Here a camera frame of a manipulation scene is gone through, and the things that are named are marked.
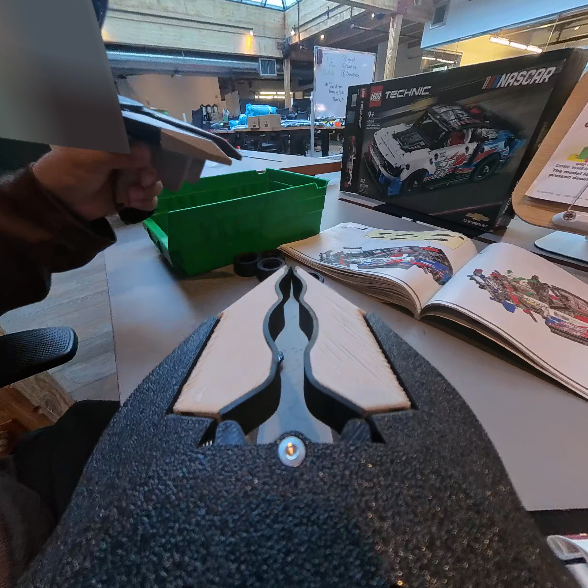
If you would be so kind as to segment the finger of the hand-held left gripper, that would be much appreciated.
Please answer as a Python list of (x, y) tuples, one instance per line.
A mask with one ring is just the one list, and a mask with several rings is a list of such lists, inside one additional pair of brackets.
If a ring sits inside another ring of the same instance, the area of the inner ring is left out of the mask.
[(176, 192), (195, 184), (207, 161), (232, 165), (232, 159), (212, 140), (171, 129), (160, 130), (158, 177), (165, 189)]

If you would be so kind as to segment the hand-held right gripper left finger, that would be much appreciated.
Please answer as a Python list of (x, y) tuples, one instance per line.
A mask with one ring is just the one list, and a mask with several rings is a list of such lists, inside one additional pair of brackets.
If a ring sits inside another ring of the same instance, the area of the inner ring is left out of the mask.
[(276, 376), (276, 335), (269, 318), (283, 301), (283, 266), (217, 316), (217, 322), (187, 377), (173, 412), (237, 419), (247, 401), (267, 390)]

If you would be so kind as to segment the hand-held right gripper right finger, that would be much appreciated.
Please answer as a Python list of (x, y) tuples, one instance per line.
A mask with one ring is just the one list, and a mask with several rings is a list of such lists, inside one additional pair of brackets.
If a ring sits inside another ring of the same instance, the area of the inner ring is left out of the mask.
[(300, 328), (309, 339), (305, 377), (315, 416), (335, 416), (345, 407), (371, 416), (410, 408), (391, 363), (381, 349), (364, 311), (309, 272), (296, 269)]

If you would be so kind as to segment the green plastic bin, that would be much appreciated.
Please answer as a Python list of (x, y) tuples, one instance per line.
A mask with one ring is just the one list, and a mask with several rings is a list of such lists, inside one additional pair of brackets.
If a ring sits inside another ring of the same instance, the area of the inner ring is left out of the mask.
[(202, 178), (164, 189), (143, 227), (172, 268), (197, 275), (316, 235), (328, 183), (279, 169)]

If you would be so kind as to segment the person's left forearm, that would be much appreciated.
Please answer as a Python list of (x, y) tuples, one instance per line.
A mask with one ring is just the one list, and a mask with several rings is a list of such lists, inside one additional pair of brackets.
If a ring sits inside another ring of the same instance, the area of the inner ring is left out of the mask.
[(44, 300), (55, 273), (81, 268), (116, 242), (40, 186), (31, 168), (1, 177), (1, 314)]

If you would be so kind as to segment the person's left hand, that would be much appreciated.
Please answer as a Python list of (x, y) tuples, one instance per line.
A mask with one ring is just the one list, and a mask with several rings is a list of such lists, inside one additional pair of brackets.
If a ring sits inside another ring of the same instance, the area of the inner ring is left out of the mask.
[(142, 142), (132, 143), (129, 153), (52, 146), (32, 172), (44, 189), (89, 221), (124, 208), (155, 210), (163, 188)]

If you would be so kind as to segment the open instruction book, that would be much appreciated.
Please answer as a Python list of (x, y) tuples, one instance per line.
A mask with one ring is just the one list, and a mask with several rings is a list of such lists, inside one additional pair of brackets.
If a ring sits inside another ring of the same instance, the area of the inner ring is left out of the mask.
[(355, 223), (279, 248), (416, 319), (476, 332), (587, 398), (587, 283), (536, 254), (502, 242), (478, 252), (451, 231)]

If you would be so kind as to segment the whiteboard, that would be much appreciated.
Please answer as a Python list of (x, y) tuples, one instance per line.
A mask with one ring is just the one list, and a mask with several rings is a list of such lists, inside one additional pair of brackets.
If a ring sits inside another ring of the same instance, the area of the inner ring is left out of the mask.
[(343, 118), (348, 88), (373, 81), (375, 53), (315, 46), (313, 112), (315, 119)]

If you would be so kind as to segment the dark toy car box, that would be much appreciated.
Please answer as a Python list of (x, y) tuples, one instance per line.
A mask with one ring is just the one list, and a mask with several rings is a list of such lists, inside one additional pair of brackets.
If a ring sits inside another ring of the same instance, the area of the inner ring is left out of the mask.
[(564, 48), (349, 87), (340, 190), (467, 235), (501, 230), (586, 66), (587, 49)]

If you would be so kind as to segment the white stand base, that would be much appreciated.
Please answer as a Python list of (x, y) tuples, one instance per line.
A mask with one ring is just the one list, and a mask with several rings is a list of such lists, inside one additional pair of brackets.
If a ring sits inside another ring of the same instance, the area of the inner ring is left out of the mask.
[(566, 210), (551, 219), (557, 230), (535, 241), (539, 249), (587, 263), (587, 211)]

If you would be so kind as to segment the printed instruction sheet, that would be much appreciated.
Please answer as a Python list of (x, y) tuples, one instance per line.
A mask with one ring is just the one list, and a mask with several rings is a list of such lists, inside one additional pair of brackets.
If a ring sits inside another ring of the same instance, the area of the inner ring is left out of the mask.
[(573, 122), (526, 195), (587, 208), (587, 106)]

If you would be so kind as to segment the silver air duct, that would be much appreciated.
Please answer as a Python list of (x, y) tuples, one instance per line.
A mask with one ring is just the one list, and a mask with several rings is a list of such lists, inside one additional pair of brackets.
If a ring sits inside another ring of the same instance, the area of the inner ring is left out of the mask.
[(202, 75), (218, 77), (281, 77), (280, 59), (214, 56), (107, 49), (111, 70), (121, 75)]

